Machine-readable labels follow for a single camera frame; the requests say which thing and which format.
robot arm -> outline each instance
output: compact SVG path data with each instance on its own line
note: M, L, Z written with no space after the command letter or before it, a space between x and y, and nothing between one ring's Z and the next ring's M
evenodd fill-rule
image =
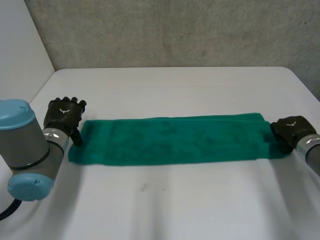
M272 132L284 154L294 149L320 176L320 135L303 116L290 116L271 124Z
M86 102L64 97L48 106L41 130L34 111L23 100L0 101L0 155L12 171L8 192L17 200L47 197L69 144L82 139L77 129Z

blue cap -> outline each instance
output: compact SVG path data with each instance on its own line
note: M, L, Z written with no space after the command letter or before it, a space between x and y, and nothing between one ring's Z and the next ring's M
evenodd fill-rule
M35 112L25 100L0 100L0 130L21 128L35 118Z
M13 175L8 182L8 192L15 199L32 202L47 197L54 181L38 173L20 173Z

green towel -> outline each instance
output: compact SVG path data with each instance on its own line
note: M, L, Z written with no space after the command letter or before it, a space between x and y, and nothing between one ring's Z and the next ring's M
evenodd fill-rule
M69 161L150 166L282 158L270 123L259 113L147 119L88 120L83 146Z

white table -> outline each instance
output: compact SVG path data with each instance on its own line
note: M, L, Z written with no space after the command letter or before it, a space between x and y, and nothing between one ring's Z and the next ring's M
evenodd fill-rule
M42 125L50 100L87 101L85 120L261 113L302 115L320 131L320 103L282 67L65 69L32 101ZM0 161L0 207L10 170ZM0 223L5 240L316 240L320 184L286 159L152 167L64 160L42 202Z

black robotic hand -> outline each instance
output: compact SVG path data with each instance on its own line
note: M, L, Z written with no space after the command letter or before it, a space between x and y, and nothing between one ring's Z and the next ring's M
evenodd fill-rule
M76 97L69 99L65 96L62 100L57 97L49 103L44 118L44 128L59 129L72 139L74 145L81 146L82 138L77 127L85 112L86 105L84 100L78 103Z
M305 136L316 134L314 127L303 116L289 116L271 124L283 154L291 153Z

